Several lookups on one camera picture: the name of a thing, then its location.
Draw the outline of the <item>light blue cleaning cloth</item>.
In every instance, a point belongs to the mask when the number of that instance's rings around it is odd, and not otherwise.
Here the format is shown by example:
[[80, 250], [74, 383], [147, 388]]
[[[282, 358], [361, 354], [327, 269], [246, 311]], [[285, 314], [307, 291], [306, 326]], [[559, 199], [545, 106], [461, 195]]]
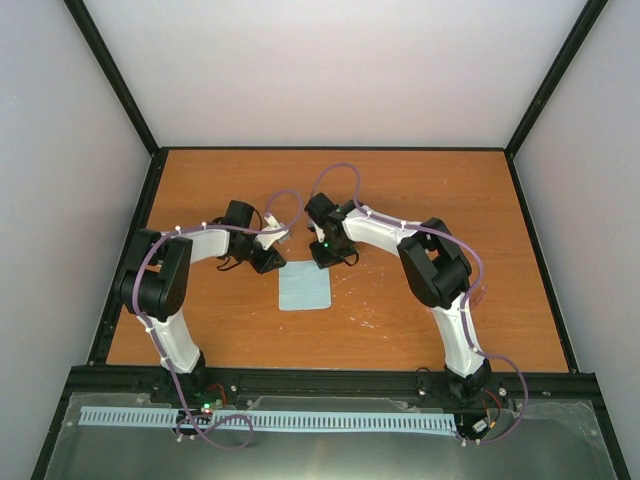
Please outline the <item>light blue cleaning cloth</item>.
[[278, 306], [281, 311], [323, 310], [331, 307], [328, 269], [312, 260], [288, 262], [278, 270]]

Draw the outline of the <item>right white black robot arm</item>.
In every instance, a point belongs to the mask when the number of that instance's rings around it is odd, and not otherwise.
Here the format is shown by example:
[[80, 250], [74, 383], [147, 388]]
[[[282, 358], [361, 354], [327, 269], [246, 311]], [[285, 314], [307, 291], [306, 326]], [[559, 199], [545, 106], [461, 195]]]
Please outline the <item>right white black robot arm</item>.
[[450, 397], [460, 405], [474, 399], [490, 379], [491, 366], [481, 354], [470, 312], [472, 267], [446, 224], [438, 218], [406, 222], [353, 201], [338, 205], [323, 193], [311, 197], [304, 211], [317, 236], [310, 251], [319, 268], [357, 258], [358, 244], [400, 259], [411, 293], [436, 321]]

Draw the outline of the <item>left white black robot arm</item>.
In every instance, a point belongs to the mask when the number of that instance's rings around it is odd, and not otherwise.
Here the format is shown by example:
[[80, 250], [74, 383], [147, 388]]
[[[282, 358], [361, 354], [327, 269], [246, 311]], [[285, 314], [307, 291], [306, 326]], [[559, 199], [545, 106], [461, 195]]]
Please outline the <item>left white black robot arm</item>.
[[276, 244], [287, 238], [289, 229], [270, 213], [259, 229], [252, 229], [256, 212], [232, 200], [224, 216], [193, 228], [139, 229], [116, 274], [114, 296], [144, 326], [161, 366], [177, 373], [172, 388], [186, 402], [201, 400], [208, 390], [207, 376], [197, 370], [204, 354], [192, 340], [183, 312], [191, 265], [215, 258], [223, 262], [219, 269], [227, 271], [246, 262], [258, 274], [286, 265]]

